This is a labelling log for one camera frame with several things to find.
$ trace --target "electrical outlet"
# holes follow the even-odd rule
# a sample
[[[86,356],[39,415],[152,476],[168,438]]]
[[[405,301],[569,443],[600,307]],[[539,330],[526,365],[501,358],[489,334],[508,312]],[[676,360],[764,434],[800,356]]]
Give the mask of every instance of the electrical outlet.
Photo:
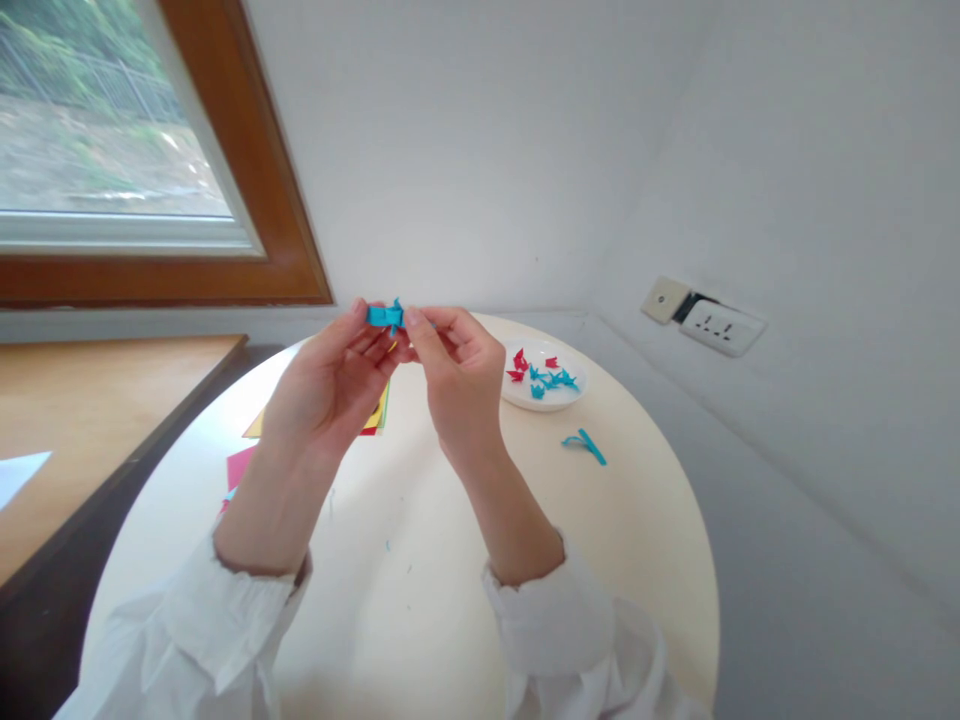
[[[689,286],[661,275],[653,284],[650,294],[647,295],[640,309],[661,325],[666,325],[673,319],[689,294]]]
[[[767,323],[739,310],[700,300],[680,326],[680,332],[719,350],[740,357],[760,337]]]

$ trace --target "white blouse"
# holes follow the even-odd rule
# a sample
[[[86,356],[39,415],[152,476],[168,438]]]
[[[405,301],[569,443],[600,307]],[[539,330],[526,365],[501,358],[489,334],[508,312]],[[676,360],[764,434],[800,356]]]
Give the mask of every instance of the white blouse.
[[[702,720],[667,671],[656,624],[613,599],[564,538],[547,577],[503,587],[487,567],[507,665],[507,718]],[[80,686],[57,720],[280,717],[277,649],[307,590],[305,577],[224,568],[212,535],[170,580],[111,613]]]

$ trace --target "round table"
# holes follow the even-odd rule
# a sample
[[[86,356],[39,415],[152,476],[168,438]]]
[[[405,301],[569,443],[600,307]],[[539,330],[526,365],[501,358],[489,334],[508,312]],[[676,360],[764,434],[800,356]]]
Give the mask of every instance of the round table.
[[[559,343],[515,322],[478,318],[501,341]],[[110,611],[176,571],[209,532],[227,490],[226,457],[255,442],[241,435],[296,352],[275,355],[217,398],[147,481],[100,579],[81,675]],[[719,605],[696,498],[639,403],[571,352],[590,372],[589,392],[556,413],[501,402],[510,454],[601,581],[657,620],[672,671],[710,706]],[[344,458],[310,544],[314,577],[277,657],[286,717],[423,718],[453,708],[462,718],[502,716],[503,661],[480,586],[486,552],[426,397],[422,368],[401,367],[383,434],[359,437]],[[581,427],[608,466],[560,445]]]

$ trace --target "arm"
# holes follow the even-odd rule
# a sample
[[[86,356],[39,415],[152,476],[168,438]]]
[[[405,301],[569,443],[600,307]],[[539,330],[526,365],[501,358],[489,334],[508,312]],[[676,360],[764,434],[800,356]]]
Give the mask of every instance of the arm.
[[[465,310],[407,308],[404,320],[403,357],[423,364],[441,447],[490,553],[483,583],[509,668],[507,717],[708,718],[667,672],[656,624],[607,594],[510,459],[503,346]]]
[[[57,718],[279,717],[269,683],[309,580],[310,537],[407,344],[391,352],[366,312],[356,301],[290,363],[212,536],[172,579],[113,611]]]

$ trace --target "white paper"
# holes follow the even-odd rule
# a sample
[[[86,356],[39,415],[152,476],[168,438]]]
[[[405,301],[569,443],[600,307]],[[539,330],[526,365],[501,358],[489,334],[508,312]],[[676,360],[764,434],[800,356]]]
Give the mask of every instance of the white paper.
[[[13,496],[20,492],[20,488],[36,475],[37,470],[43,467],[53,453],[36,453],[23,455],[9,460],[0,460],[0,510],[13,500]]]

